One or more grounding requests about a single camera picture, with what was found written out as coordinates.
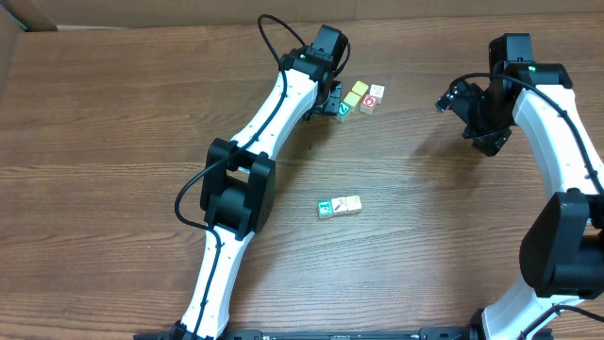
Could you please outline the yellow letter G block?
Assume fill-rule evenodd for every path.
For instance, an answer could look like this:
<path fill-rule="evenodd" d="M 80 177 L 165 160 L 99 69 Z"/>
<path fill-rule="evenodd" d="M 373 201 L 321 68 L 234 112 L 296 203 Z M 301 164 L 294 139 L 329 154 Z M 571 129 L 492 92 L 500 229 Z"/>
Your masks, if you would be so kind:
<path fill-rule="evenodd" d="M 347 196 L 345 201 L 349 213 L 359 213 L 362 210 L 361 198 L 358 195 Z"/>

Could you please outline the green letter F block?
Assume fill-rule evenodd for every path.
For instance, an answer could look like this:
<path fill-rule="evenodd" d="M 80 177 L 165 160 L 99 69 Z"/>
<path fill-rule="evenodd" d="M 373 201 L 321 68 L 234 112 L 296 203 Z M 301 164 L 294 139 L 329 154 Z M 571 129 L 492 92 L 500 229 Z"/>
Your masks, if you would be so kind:
<path fill-rule="evenodd" d="M 334 215 L 334 210 L 331 200 L 318 201 L 317 212 L 320 219 L 332 217 Z"/>

